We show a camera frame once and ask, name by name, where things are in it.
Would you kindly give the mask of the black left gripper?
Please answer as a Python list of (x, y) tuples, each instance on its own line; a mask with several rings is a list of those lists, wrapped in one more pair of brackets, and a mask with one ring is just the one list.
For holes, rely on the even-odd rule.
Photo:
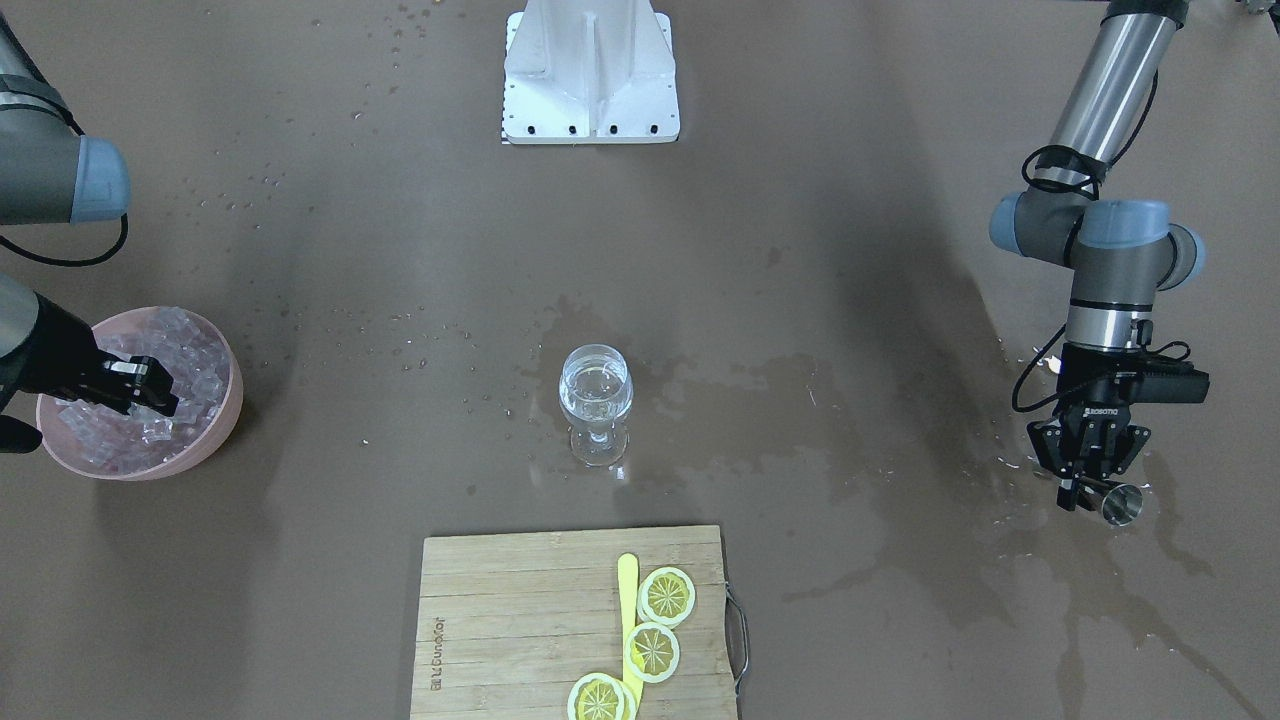
[(1050, 419), (1028, 425), (1041, 466), (1059, 478), (1059, 507), (1073, 512), (1079, 484), (1128, 471), (1149, 438), (1132, 423), (1151, 354), (1107, 352), (1065, 345)]

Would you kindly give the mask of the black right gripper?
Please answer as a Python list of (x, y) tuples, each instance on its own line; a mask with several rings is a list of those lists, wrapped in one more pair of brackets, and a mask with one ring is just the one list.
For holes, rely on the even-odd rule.
[(65, 401), (83, 400), (129, 415), (146, 407), (173, 418), (179, 397), (173, 377), (155, 357), (110, 356), (79, 318), (37, 295), (35, 325), (20, 346), (20, 391)]

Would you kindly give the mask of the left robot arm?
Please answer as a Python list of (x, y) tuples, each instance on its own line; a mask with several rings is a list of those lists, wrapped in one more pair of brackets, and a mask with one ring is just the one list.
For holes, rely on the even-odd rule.
[(1053, 336), (1061, 366), (1044, 398), (1051, 414), (1027, 432), (1066, 511), (1125, 527), (1140, 488), (1121, 482), (1151, 432), (1138, 404), (1201, 404), (1210, 375), (1189, 345), (1153, 348), (1157, 293), (1194, 279), (1207, 250), (1172, 223), (1165, 202), (1105, 200), (1105, 178), (1149, 113), (1158, 64), (1189, 12), (1185, 1), (1111, 1), (1051, 141), (1021, 165), (1025, 188), (989, 220), (995, 246), (1073, 273), (1068, 318)]

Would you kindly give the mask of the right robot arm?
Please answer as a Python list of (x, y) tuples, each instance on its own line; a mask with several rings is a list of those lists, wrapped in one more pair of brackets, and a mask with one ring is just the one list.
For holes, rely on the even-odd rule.
[[(131, 179), (118, 147), (83, 132), (8, 22), (3, 23), (3, 224), (119, 222), (114, 245), (96, 258), (40, 255), (10, 240), (3, 247), (50, 266), (105, 263), (128, 236)], [(173, 416), (173, 379), (154, 357), (119, 360), (93, 332), (36, 291), (3, 277), (3, 402), (22, 391), (83, 400), (120, 414), (148, 407)]]

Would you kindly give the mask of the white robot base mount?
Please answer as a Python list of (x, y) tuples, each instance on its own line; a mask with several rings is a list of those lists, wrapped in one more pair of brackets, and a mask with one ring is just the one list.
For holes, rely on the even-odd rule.
[(673, 26), (652, 3), (529, 1), (504, 41), (503, 142), (678, 140)]

